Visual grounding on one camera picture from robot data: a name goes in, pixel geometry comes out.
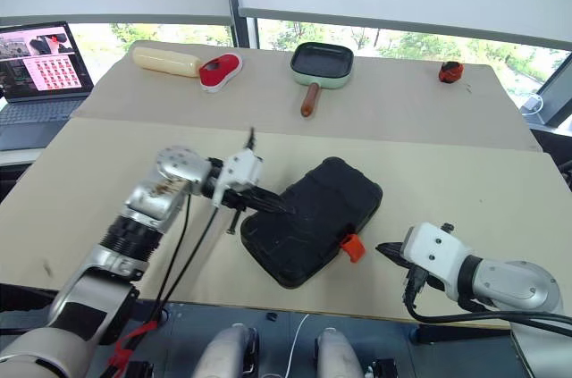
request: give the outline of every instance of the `cream foam cylinder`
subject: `cream foam cylinder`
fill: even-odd
[[[194,55],[153,49],[151,47],[135,47],[131,56],[133,57],[133,62],[139,67],[168,72],[177,76],[198,77],[198,69],[203,64]]]

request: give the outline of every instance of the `pan handle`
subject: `pan handle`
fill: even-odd
[[[318,85],[317,83],[310,83],[310,86],[307,87],[306,98],[304,98],[304,102],[302,103],[302,108],[300,108],[300,112],[304,117],[308,117],[310,114],[314,112],[319,96],[320,96],[320,85]]]

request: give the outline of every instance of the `green frying pan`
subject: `green frying pan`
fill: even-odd
[[[308,86],[302,116],[312,114],[321,88],[337,89],[348,82],[353,61],[353,52],[344,46],[308,42],[296,48],[290,62],[294,80]]]

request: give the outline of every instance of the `beige tabletop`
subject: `beige tabletop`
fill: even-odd
[[[310,119],[307,87],[294,82],[291,52],[136,42],[200,57],[239,53],[242,71],[209,94],[198,79],[139,68],[130,53],[96,85],[75,116],[230,130],[379,139],[540,151],[492,68],[467,64],[463,77],[437,79],[441,63],[356,57],[349,83],[323,90]]]
[[[71,120],[0,206],[0,281],[59,289],[121,209],[135,184],[172,144],[202,156],[240,149],[246,132],[160,123]],[[557,278],[572,302],[572,195],[548,155],[483,147],[259,133],[265,159],[261,186],[282,191],[336,155],[383,188],[383,201],[361,233],[367,253],[352,264],[339,254],[300,288],[279,286],[248,254],[240,236],[224,234],[219,217],[173,300],[408,319],[401,304],[405,271],[374,250],[401,241],[420,222],[456,226],[478,256],[523,259]],[[196,243],[209,204],[195,198],[181,259]],[[152,298],[181,230],[181,216],[138,283]],[[426,314],[460,312],[436,290],[419,299]]]

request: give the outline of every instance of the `black tool case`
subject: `black tool case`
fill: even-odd
[[[288,187],[293,212],[258,212],[240,227],[242,243],[283,287],[294,289],[328,264],[382,201],[382,188],[339,157],[325,159]]]

